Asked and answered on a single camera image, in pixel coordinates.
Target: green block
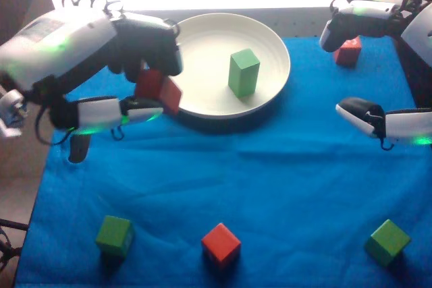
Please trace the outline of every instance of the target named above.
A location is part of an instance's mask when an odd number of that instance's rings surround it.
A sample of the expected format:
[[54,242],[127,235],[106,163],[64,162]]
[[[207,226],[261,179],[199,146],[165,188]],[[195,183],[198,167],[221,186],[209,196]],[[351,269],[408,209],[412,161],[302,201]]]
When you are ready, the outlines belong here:
[[133,238],[134,228],[130,221],[106,216],[97,235],[96,244],[102,252],[125,258]]
[[380,265],[388,266],[410,241],[411,238],[388,219],[373,232],[364,248]]
[[259,60],[251,49],[231,54],[228,86],[238,98],[255,92],[258,70]]

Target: blue tablecloth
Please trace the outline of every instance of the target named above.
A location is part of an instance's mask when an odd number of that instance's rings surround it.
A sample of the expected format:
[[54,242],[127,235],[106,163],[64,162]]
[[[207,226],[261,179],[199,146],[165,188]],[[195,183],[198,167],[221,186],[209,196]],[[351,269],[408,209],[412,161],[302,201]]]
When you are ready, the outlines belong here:
[[[53,147],[17,287],[432,287],[431,149],[384,152],[335,112],[347,96],[414,107],[391,40],[363,39],[356,69],[317,38],[284,41],[290,79],[256,129],[212,135],[160,117],[125,127],[121,142],[93,136],[79,165]],[[133,87],[104,70],[70,98]],[[106,214],[136,230],[117,267],[94,243]],[[386,219],[412,237],[393,270],[363,250]],[[220,222],[242,241],[222,279],[200,245]]]

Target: plate rim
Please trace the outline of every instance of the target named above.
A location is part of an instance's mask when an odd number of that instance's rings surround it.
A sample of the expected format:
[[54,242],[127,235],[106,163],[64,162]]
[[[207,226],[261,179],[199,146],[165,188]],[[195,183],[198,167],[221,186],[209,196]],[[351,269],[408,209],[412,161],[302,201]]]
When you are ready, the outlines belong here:
[[288,73],[286,75],[286,79],[283,82],[281,82],[280,89],[274,94],[274,96],[272,96],[268,101],[266,101],[265,103],[263,103],[263,104],[261,104],[261,105],[259,105],[257,107],[253,107],[251,109],[248,109],[246,111],[242,111],[240,113],[229,113],[229,114],[224,114],[224,115],[208,115],[208,114],[203,114],[203,113],[196,113],[196,112],[189,111],[187,109],[181,108],[181,105],[179,106],[179,110],[182,113],[185,113],[187,115],[192,115],[192,116],[200,117],[200,118],[204,118],[204,119],[235,119],[235,118],[239,118],[239,117],[243,117],[243,116],[249,115],[249,114],[251,114],[251,113],[253,113],[253,112],[255,112],[255,111],[263,108],[265,105],[267,105],[268,103],[270,103],[278,94],[280,94],[280,92],[284,89],[286,83],[288,82],[288,79],[289,79],[290,74],[291,74],[291,56],[290,56],[290,52],[289,52],[288,48],[285,46],[284,41],[282,40],[282,38],[279,35],[276,34],[276,32],[274,30],[272,30],[267,25],[259,22],[258,20],[254,20],[253,18],[250,18],[250,17],[247,17],[247,16],[243,16],[243,15],[238,15],[236,13],[204,13],[202,15],[197,15],[197,16],[194,16],[194,17],[186,18],[185,20],[182,20],[178,24],[180,25],[181,23],[184,23],[184,22],[187,22],[187,21],[190,21],[190,20],[195,20],[195,19],[198,19],[198,18],[202,18],[203,16],[236,16],[237,18],[253,21],[254,24],[259,24],[262,27],[268,29],[274,36],[276,36],[276,38],[278,39],[278,41],[281,43],[282,47],[285,49],[284,53],[286,53],[286,55],[287,55],[289,70],[288,70]]

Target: robotic hand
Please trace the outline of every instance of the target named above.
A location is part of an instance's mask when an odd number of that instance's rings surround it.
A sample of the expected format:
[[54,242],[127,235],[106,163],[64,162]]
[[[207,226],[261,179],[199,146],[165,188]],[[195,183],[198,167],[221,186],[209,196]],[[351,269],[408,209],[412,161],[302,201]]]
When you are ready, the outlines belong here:
[[61,142],[71,133],[112,131],[163,112],[160,103],[133,96],[74,102],[64,97],[106,65],[115,74],[124,71],[131,82],[144,62],[166,76],[182,71],[176,24],[109,11],[110,4],[104,10],[73,6],[50,11],[0,46],[0,138],[21,135],[28,102],[41,106],[35,131],[45,144],[52,143],[40,137],[38,124],[47,109],[51,123],[67,132]]
[[[334,52],[359,35],[390,36],[432,67],[432,0],[334,0],[330,10],[332,20],[319,41],[325,51]],[[432,144],[432,109],[385,113],[375,103],[346,98],[336,105],[336,111],[366,135],[379,138],[384,150],[395,143]],[[390,147],[384,147],[384,139]]]

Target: blue cloth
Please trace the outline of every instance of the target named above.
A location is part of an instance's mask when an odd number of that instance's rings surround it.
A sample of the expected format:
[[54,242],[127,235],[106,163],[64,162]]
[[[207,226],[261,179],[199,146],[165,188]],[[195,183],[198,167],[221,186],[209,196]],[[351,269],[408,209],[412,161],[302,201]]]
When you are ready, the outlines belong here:
[[[335,112],[347,96],[414,107],[391,40],[363,39],[356,69],[316,38],[284,42],[290,78],[256,129],[212,135],[160,117],[121,142],[93,136],[79,165],[53,147],[17,287],[432,287],[431,149],[384,152]],[[121,78],[104,70],[70,97],[127,96]],[[117,268],[94,243],[107,214],[136,230]],[[386,219],[412,237],[396,270],[363,250]],[[222,279],[200,245],[220,222],[242,241]]]

